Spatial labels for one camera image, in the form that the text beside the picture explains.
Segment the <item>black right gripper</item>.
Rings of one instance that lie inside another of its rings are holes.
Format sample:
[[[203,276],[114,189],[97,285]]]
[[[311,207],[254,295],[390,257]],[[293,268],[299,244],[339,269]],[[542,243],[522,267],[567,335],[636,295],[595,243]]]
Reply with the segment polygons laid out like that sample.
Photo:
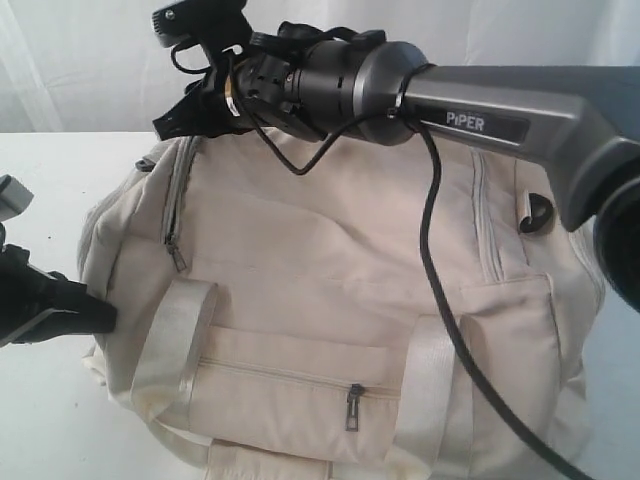
[[[152,121],[160,141],[242,134],[255,125],[300,136],[299,105],[288,97],[298,51],[251,48],[236,55],[232,48],[202,49],[211,72],[189,84],[182,99]]]

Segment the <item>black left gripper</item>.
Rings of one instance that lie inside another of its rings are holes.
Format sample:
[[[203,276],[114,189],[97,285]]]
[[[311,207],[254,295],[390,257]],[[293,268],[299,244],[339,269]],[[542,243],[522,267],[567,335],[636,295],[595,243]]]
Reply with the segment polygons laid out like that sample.
[[[54,338],[55,333],[111,333],[117,309],[87,286],[30,264],[30,251],[6,243],[1,225],[1,346]]]

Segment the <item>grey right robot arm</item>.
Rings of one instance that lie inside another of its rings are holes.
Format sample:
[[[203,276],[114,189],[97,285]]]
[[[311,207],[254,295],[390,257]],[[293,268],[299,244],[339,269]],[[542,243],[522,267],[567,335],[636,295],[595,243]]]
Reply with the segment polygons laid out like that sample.
[[[350,40],[255,35],[213,50],[206,76],[153,123],[215,138],[254,126],[318,142],[381,145],[435,135],[541,166],[563,227],[594,224],[599,266],[639,304],[639,70],[635,66],[437,66],[379,31]]]

